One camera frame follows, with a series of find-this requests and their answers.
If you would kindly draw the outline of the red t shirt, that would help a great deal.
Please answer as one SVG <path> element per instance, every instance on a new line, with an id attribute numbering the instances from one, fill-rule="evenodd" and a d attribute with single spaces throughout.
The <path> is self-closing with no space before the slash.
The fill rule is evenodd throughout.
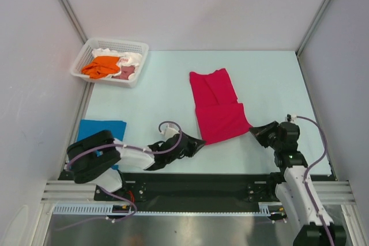
<path id="1" fill-rule="evenodd" d="M 238 102 L 225 68 L 210 74 L 189 73 L 195 103 L 195 115 L 201 138 L 207 145 L 232 139 L 249 132 L 243 103 Z"/>

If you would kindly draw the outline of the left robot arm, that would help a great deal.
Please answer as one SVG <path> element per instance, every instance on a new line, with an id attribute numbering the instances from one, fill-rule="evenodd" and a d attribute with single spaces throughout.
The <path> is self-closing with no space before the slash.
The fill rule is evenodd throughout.
<path id="1" fill-rule="evenodd" d="M 170 126 L 161 133 L 163 141 L 140 148 L 124 144 L 108 130 L 100 131 L 67 148 L 66 169 L 73 173 L 76 184 L 96 184 L 120 200 L 127 194 L 120 167 L 158 171 L 176 160 L 193 157 L 206 144 Z"/>

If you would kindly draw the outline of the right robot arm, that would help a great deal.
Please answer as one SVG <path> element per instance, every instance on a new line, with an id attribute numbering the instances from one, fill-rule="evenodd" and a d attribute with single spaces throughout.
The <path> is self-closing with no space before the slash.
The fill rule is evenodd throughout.
<path id="1" fill-rule="evenodd" d="M 269 175 L 266 194 L 281 202 L 293 226 L 293 245 L 345 245 L 345 229 L 324 208 L 312 183 L 312 166 L 298 151 L 299 126 L 292 121 L 272 122 L 252 127 L 250 133 L 261 146 L 274 150 L 280 172 Z"/>

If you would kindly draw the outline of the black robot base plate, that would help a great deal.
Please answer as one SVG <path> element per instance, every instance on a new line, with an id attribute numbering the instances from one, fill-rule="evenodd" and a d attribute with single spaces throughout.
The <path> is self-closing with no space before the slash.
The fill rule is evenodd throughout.
<path id="1" fill-rule="evenodd" d="M 124 173 L 116 195 L 149 205 L 276 202 L 269 174 Z"/>

